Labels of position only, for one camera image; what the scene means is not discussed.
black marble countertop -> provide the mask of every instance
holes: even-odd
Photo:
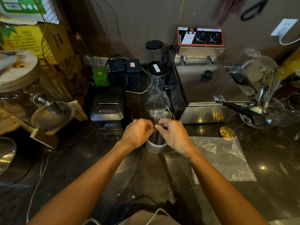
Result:
[[[147,118],[141,108],[143,96],[128,94],[131,119]],[[235,133],[257,181],[233,185],[268,221],[299,224],[300,128],[257,130],[241,124],[236,115],[226,124],[185,127],[189,136],[207,137],[220,137],[218,131],[224,125],[238,127]],[[39,149],[24,178],[0,187],[0,224],[25,224],[122,137],[122,132],[98,131],[91,121],[71,122],[62,131],[57,150]],[[139,210],[155,212],[157,208],[165,209],[181,224],[219,224],[200,185],[192,181],[189,163],[168,146],[158,155],[148,153],[144,146],[130,153],[91,217],[101,224],[115,224]]]

receipt printer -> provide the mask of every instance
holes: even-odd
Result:
[[[90,119],[99,130],[123,130],[125,104],[123,87],[99,86],[92,102]]]

person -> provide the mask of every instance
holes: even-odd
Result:
[[[193,167],[201,187],[221,224],[269,224],[260,213],[201,154],[180,121],[163,118],[153,126],[150,120],[130,123],[120,141],[98,162],[69,184],[28,222],[28,225],[81,225],[95,207],[118,166],[140,147],[156,128],[167,144],[183,155]],[[141,212],[120,224],[178,224],[168,216]]]

brown cloth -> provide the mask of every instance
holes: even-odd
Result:
[[[218,13],[218,24],[222,25],[230,13],[239,14],[246,0],[222,0]]]

person's left hand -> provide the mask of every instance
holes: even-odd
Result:
[[[140,147],[154,132],[153,123],[147,119],[134,119],[125,129],[121,141],[130,148]]]

